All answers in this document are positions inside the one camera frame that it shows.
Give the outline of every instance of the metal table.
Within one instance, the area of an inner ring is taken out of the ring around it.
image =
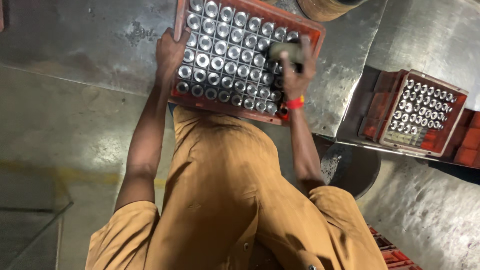
[[[365,65],[386,0],[371,0],[326,27],[305,112],[314,133],[335,137]],[[175,0],[10,1],[0,64],[146,96],[156,39],[173,27]],[[296,0],[276,6],[299,14]]]

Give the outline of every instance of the finger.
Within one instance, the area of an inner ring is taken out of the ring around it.
[[[182,34],[181,34],[181,37],[179,39],[179,43],[182,44],[183,46],[186,46],[187,41],[190,38],[190,33],[191,32],[192,32],[192,30],[189,27],[185,28],[183,30]]]

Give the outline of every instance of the concrete floor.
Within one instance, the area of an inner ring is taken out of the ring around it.
[[[65,197],[58,191],[61,184],[74,201],[60,223],[59,269],[84,269],[91,234],[112,214],[145,101],[146,97],[0,67],[0,171],[51,179],[57,198]],[[273,139],[282,174],[295,184],[289,130],[254,124]],[[174,144],[167,113],[155,180],[159,208]],[[477,185],[414,159],[382,153],[377,181],[358,205],[367,222],[423,269],[478,269],[479,194]]]

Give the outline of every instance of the man's right hand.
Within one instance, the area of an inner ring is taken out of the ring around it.
[[[283,67],[283,89],[287,96],[287,100],[294,100],[305,94],[308,84],[315,76],[316,58],[312,56],[308,36],[301,36],[300,41],[304,56],[302,73],[296,73],[293,71],[286,51],[280,53]]]

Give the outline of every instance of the stainless steel surface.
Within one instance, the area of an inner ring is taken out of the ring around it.
[[[480,3],[475,0],[389,1],[367,65],[416,69],[469,92],[480,110]]]

